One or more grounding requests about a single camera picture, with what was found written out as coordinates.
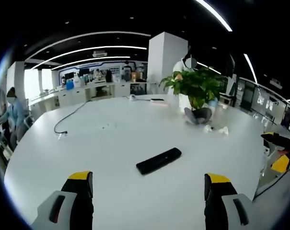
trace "potted plant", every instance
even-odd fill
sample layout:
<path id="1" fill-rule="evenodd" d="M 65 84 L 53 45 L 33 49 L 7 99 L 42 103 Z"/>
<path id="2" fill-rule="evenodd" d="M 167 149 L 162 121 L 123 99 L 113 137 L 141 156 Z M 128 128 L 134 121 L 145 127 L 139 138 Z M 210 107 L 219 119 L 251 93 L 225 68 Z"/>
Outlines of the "potted plant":
<path id="1" fill-rule="evenodd" d="M 179 95 L 180 105 L 186 104 L 183 100 L 189 100 L 191 107 L 199 109 L 204 103 L 215 98 L 220 99 L 222 78 L 221 75 L 208 68 L 201 68 L 195 72 L 176 71 L 171 76 L 162 79 L 160 85 L 165 83 L 164 90 L 166 87 L 173 88 L 174 94 Z"/>

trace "white table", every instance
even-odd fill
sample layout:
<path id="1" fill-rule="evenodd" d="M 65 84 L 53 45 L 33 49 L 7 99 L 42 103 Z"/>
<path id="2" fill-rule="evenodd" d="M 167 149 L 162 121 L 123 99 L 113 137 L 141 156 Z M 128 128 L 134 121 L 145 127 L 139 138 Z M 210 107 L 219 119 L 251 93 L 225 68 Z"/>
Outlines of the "white table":
<path id="1" fill-rule="evenodd" d="M 165 98 L 171 95 L 145 95 Z M 204 174 L 227 176 L 238 193 L 253 198 L 263 158 L 263 128 L 235 108 L 225 110 L 229 135 L 204 133 L 178 110 L 147 101 L 112 98 L 89 102 L 58 125 L 78 105 L 44 113 L 17 146 L 4 183 L 31 224 L 37 207 L 67 178 L 93 172 L 93 229 L 202 230 Z M 173 147 L 182 156 L 142 176 L 136 163 Z"/>

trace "ceiling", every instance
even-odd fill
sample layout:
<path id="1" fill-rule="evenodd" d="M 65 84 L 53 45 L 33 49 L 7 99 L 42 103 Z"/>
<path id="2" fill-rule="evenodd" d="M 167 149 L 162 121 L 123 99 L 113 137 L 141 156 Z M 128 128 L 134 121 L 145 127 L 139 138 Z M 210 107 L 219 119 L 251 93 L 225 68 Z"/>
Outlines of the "ceiling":
<path id="1" fill-rule="evenodd" d="M 231 53 L 237 74 L 254 80 L 244 58 L 244 54 L 247 54 L 258 83 L 290 98 L 290 7 L 266 0 L 206 2 L 219 12 L 233 32 L 228 32 L 195 0 L 146 1 L 137 4 L 135 1 L 106 4 L 79 1 L 77 5 L 62 4 L 19 13 L 14 18 L 14 25 L 10 24 L 9 31 L 4 31 L 7 36 L 3 36 L 0 43 L 6 47 L 14 44 L 12 60 L 26 60 L 54 42 L 85 33 L 128 31 L 151 35 L 83 36 L 54 45 L 32 57 L 47 60 L 66 52 L 95 46 L 148 48 L 151 37 L 166 31 L 188 40 L 195 58 L 218 71 L 223 70 L 225 57 Z M 16 11 L 12 8 L 12 13 L 7 14 L 16 15 Z M 131 56 L 140 61 L 147 61 L 148 58 L 148 50 L 109 48 L 106 51 L 108 56 Z M 82 51 L 52 61 L 66 64 L 92 58 L 92 53 L 93 50 Z M 25 67 L 28 69 L 34 65 L 27 63 Z M 39 68 L 53 67 L 41 65 Z M 278 79 L 283 89 L 270 85 L 271 78 Z"/>

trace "white pillar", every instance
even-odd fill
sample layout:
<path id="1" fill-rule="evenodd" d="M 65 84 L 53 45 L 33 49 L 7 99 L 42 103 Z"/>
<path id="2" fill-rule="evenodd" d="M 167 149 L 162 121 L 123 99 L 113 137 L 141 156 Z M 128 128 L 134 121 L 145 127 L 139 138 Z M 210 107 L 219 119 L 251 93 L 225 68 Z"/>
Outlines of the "white pillar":
<path id="1" fill-rule="evenodd" d="M 7 70 L 6 92 L 15 87 L 17 97 L 23 101 L 24 95 L 24 61 L 15 61 Z"/>
<path id="2" fill-rule="evenodd" d="M 52 85 L 53 85 L 53 88 L 59 86 L 59 76 L 58 76 L 58 71 L 56 70 L 52 71 Z"/>
<path id="3" fill-rule="evenodd" d="M 148 82 L 160 83 L 171 75 L 174 65 L 188 52 L 188 41 L 175 35 L 163 32 L 149 41 Z M 157 93 L 167 93 L 162 86 Z"/>
<path id="4" fill-rule="evenodd" d="M 38 71 L 38 84 L 39 84 L 39 91 L 43 91 L 43 77 L 42 77 L 42 70 Z"/>

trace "small white object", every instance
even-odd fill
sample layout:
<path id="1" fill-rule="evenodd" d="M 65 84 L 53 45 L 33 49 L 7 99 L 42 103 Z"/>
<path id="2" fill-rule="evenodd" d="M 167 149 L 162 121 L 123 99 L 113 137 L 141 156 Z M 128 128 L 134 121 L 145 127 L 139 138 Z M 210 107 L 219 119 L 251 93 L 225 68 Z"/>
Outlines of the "small white object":
<path id="1" fill-rule="evenodd" d="M 131 95 L 130 95 L 130 101 L 132 101 L 132 102 L 133 102 L 133 101 L 136 101 L 136 97 L 135 97 L 134 94 L 131 94 Z"/>
<path id="2" fill-rule="evenodd" d="M 212 127 L 211 127 L 210 125 L 206 125 L 206 126 L 204 127 L 204 130 L 205 130 L 206 132 L 212 132 Z"/>
<path id="3" fill-rule="evenodd" d="M 229 135 L 228 127 L 224 127 L 218 130 L 218 132 Z"/>

